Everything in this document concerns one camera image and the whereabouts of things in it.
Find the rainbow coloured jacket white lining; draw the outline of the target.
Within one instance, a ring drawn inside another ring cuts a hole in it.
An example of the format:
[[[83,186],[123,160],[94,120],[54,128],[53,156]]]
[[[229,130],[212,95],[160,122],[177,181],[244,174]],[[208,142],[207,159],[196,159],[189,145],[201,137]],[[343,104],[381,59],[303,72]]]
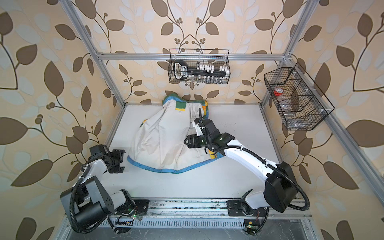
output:
[[[163,108],[139,127],[129,147],[128,162],[155,173],[181,174],[222,158],[221,153],[184,144],[188,135],[196,134],[194,122],[199,116],[204,120],[209,117],[207,101],[166,96]]]

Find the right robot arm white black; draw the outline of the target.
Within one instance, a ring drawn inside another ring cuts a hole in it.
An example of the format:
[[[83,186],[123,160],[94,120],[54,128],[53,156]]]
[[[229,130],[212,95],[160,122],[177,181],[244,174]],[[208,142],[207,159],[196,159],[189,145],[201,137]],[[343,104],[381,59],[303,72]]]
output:
[[[234,136],[220,133],[213,121],[203,118],[202,111],[193,126],[197,133],[184,140],[189,149],[203,148],[206,154],[221,154],[235,160],[264,182],[261,190],[251,189],[242,196],[237,207],[242,214],[252,216],[260,208],[272,208],[279,213],[287,208],[298,211],[310,208],[310,199],[297,183],[289,164],[269,161],[245,148]]]

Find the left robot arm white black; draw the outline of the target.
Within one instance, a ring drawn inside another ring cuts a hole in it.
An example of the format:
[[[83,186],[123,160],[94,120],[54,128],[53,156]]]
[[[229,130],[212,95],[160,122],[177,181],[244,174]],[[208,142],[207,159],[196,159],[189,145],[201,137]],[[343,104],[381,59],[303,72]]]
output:
[[[109,194],[101,183],[105,173],[121,174],[125,150],[110,151],[106,145],[90,148],[91,156],[81,166],[82,174],[71,189],[61,193],[60,198],[72,229],[88,234],[107,220],[116,234],[119,230],[110,216],[121,213],[132,216],[137,206],[128,191],[122,189]]]

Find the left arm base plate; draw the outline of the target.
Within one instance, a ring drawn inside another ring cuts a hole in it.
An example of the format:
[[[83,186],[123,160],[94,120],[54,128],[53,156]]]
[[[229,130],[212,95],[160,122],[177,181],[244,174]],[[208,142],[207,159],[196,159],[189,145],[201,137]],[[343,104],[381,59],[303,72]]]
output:
[[[133,216],[144,216],[149,210],[150,201],[147,199],[136,199],[134,204],[130,204],[123,207],[119,212],[119,215],[133,217]]]

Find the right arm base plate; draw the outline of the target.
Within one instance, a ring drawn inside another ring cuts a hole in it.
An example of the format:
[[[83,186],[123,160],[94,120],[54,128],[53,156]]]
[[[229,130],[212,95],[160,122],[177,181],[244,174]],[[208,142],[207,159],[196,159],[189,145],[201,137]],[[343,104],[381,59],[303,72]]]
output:
[[[228,200],[227,201],[228,215],[230,217],[265,217],[267,207],[252,209],[245,201],[241,200]]]

